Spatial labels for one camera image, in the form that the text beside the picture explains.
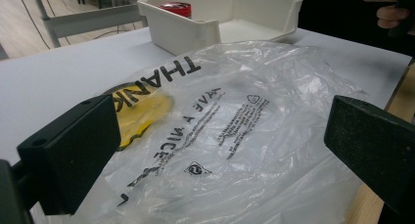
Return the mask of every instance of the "red lid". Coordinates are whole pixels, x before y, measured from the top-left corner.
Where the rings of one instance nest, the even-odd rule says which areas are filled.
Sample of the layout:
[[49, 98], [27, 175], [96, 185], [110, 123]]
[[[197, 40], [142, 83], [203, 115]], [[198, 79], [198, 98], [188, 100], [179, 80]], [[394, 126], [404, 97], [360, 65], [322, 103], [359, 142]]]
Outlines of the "red lid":
[[192, 6], [185, 2], [165, 2], [161, 3], [159, 8], [187, 18], [192, 16]]

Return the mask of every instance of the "clear plastic bag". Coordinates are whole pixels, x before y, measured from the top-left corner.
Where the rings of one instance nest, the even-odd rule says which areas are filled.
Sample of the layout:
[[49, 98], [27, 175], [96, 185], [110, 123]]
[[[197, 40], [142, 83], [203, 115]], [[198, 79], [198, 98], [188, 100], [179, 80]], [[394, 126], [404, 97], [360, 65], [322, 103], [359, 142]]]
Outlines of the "clear plastic bag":
[[115, 153], [76, 215], [36, 210], [39, 223], [344, 222], [360, 180], [323, 136], [334, 95], [365, 93], [317, 48], [220, 44], [125, 82], [138, 90], [112, 89], [119, 110], [140, 95], [171, 106]]

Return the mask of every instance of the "white table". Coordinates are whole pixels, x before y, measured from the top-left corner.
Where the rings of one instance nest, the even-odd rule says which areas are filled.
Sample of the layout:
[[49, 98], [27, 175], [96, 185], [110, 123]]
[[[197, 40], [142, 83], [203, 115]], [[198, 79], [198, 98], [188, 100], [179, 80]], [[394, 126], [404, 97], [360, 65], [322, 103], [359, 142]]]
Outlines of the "white table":
[[[410, 57], [298, 29], [284, 42], [321, 47], [336, 73], [356, 82], [384, 108]], [[0, 157], [20, 160], [16, 146], [76, 104], [134, 71], [173, 56], [151, 42], [148, 28], [0, 62]]]

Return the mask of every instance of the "metal frame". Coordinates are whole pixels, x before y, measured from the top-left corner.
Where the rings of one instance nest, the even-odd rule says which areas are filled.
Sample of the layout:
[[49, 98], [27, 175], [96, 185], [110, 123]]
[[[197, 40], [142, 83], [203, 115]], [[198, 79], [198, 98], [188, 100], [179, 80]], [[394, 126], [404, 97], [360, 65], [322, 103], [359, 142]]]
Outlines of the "metal frame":
[[136, 4], [50, 18], [42, 0], [35, 2], [55, 48], [61, 47], [61, 37], [142, 20]]

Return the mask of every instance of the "white plastic tray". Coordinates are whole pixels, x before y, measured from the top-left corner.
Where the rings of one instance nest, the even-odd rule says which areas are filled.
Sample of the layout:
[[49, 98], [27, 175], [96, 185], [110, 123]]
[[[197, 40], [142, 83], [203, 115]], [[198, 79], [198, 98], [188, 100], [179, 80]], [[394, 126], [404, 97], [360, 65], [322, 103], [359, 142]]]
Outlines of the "white plastic tray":
[[[192, 18], [158, 8], [187, 2]], [[218, 43], [278, 40], [296, 31], [302, 0], [139, 0], [152, 40], [174, 55]]]

